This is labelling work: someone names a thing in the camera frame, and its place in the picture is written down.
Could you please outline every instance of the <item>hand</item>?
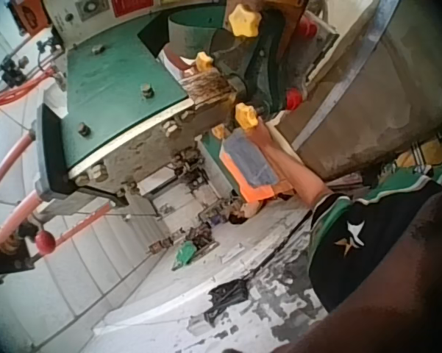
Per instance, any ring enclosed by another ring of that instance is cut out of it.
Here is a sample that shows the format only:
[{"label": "hand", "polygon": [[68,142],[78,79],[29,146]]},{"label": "hand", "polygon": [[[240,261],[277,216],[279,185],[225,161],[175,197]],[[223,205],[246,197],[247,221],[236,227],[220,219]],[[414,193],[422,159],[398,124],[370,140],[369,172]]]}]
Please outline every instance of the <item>hand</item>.
[{"label": "hand", "polygon": [[245,131],[247,138],[259,148],[274,146],[268,127],[261,118],[258,118],[258,125]]}]

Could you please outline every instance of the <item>red knob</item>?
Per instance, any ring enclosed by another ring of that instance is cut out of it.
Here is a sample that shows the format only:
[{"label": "red knob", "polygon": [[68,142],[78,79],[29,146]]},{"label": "red knob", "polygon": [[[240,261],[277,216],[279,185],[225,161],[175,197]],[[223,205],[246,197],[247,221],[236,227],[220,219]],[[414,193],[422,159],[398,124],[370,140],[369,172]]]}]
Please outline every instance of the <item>red knob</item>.
[{"label": "red knob", "polygon": [[46,230],[41,230],[36,234],[35,242],[41,255],[51,254],[56,249],[54,236]]},{"label": "red knob", "polygon": [[302,103],[302,94],[297,88],[286,92],[286,110],[295,110]]},{"label": "red knob", "polygon": [[302,37],[311,39],[317,34],[317,25],[309,18],[302,16],[296,25],[296,32]]}]

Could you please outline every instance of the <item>yellow knob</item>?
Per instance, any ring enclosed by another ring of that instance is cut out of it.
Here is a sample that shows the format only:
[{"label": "yellow knob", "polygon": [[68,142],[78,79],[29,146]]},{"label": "yellow knob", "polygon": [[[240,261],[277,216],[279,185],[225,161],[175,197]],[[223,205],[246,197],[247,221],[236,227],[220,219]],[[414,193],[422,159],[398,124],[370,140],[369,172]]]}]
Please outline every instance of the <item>yellow knob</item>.
[{"label": "yellow knob", "polygon": [[251,11],[247,6],[238,4],[229,15],[229,23],[235,37],[257,37],[261,14]]},{"label": "yellow knob", "polygon": [[235,106],[235,120],[244,130],[251,129],[258,125],[257,112],[251,105],[239,103]]},{"label": "yellow knob", "polygon": [[214,126],[211,129],[211,132],[218,140],[223,140],[224,138],[226,138],[226,127],[224,126],[224,124]]},{"label": "yellow knob", "polygon": [[196,55],[196,68],[199,72],[209,71],[213,68],[214,59],[201,51]]}]

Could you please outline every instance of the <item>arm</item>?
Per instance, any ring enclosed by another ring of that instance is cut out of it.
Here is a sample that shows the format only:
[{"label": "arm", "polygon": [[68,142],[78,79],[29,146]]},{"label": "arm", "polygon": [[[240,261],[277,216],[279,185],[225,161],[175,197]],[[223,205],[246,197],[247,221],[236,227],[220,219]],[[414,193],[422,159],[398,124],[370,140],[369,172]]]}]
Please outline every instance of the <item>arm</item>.
[{"label": "arm", "polygon": [[260,119],[258,126],[248,130],[246,134],[261,152],[277,165],[309,208],[313,208],[323,196],[332,193],[313,171],[294,160],[273,142],[267,127]]}]

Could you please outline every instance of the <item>floor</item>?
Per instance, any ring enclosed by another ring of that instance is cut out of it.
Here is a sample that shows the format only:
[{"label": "floor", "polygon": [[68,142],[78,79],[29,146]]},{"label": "floor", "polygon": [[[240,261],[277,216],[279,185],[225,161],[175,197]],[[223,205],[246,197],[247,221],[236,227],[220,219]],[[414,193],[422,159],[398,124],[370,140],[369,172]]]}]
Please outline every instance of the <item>floor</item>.
[{"label": "floor", "polygon": [[254,268],[271,253],[307,212],[296,199],[269,203],[245,224],[222,224],[213,229],[219,246],[195,263],[172,271],[178,246],[170,248],[124,306],[109,313],[94,329],[97,335],[164,315],[195,298],[203,298],[216,285]]},{"label": "floor", "polygon": [[296,340],[327,314],[307,277],[309,229],[307,222],[250,282],[249,300],[229,307],[214,327],[199,320],[210,307],[203,293],[156,318],[121,324],[121,329],[96,335],[83,352],[208,353],[236,349],[261,353]]}]

